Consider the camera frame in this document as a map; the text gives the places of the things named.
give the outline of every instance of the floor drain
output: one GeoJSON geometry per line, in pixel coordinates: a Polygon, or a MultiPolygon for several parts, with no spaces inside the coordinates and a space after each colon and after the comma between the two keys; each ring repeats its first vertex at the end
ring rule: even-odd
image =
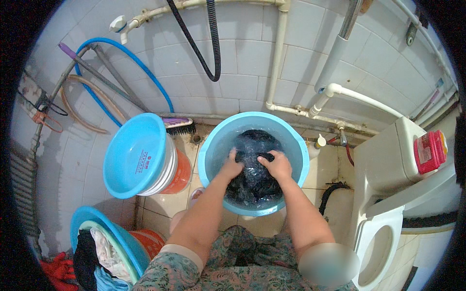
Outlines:
{"type": "Polygon", "coordinates": [[[192,141],[194,143],[199,143],[201,141],[201,137],[199,135],[195,135],[192,137],[192,141]]]}

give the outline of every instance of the radiator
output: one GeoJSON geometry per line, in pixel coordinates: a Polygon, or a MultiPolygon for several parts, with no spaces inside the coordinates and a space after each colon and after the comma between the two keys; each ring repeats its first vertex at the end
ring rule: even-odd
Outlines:
{"type": "Polygon", "coordinates": [[[35,197],[37,163],[30,158],[10,151],[10,173],[20,226],[31,247],[40,258],[39,235],[41,231],[39,230],[35,197]]]}

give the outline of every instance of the person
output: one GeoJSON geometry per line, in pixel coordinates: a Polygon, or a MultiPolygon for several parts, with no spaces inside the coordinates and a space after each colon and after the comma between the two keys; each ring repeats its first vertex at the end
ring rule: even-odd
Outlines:
{"type": "Polygon", "coordinates": [[[235,162],[232,149],[197,202],[184,210],[134,291],[357,290],[351,282],[357,255],[335,243],[325,219],[292,179],[285,155],[269,153],[272,162],[258,161],[283,190],[287,217],[282,232],[254,237],[235,225],[219,236],[226,187],[244,167],[235,162]]]}

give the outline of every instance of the plastic bottle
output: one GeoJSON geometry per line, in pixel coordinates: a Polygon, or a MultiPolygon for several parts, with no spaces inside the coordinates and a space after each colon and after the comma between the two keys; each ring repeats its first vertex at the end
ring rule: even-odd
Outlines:
{"type": "Polygon", "coordinates": [[[327,144],[327,141],[321,134],[319,134],[319,138],[317,139],[316,142],[310,144],[308,146],[308,153],[309,153],[309,160],[314,159],[317,157],[320,153],[321,147],[325,146],[327,144]]]}

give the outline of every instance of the white bucket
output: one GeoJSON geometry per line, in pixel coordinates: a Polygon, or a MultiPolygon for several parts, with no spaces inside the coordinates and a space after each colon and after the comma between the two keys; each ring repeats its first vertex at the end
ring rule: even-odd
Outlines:
{"type": "Polygon", "coordinates": [[[146,190],[140,192],[140,196],[149,196],[157,194],[167,187],[175,176],[178,165],[178,155],[176,153],[175,143],[171,136],[167,134],[165,143],[165,162],[157,180],[146,190]]]}

